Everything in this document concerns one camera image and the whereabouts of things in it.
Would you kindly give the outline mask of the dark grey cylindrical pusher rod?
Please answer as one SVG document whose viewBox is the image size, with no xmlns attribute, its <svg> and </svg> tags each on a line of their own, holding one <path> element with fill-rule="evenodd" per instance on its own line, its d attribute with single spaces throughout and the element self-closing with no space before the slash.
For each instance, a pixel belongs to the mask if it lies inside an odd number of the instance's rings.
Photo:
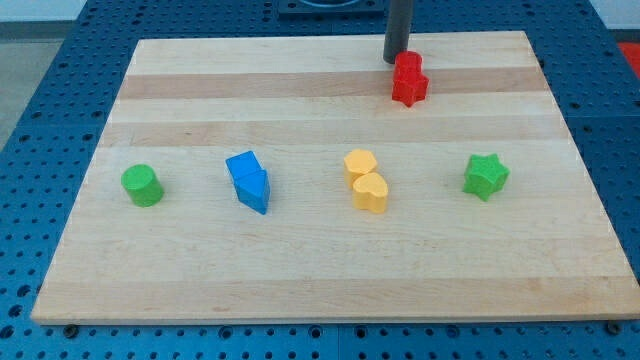
<svg viewBox="0 0 640 360">
<path fill-rule="evenodd" d="M 411 23 L 413 19 L 414 0 L 390 0 L 383 60 L 394 64 L 399 53 L 408 49 Z"/>
</svg>

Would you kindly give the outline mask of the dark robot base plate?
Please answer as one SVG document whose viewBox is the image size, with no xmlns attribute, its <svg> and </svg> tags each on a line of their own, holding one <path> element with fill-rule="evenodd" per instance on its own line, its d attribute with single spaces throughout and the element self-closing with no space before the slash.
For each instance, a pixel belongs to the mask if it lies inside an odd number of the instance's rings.
<svg viewBox="0 0 640 360">
<path fill-rule="evenodd" d="M 297 16 L 382 15 L 384 0 L 278 0 L 280 18 Z"/>
</svg>

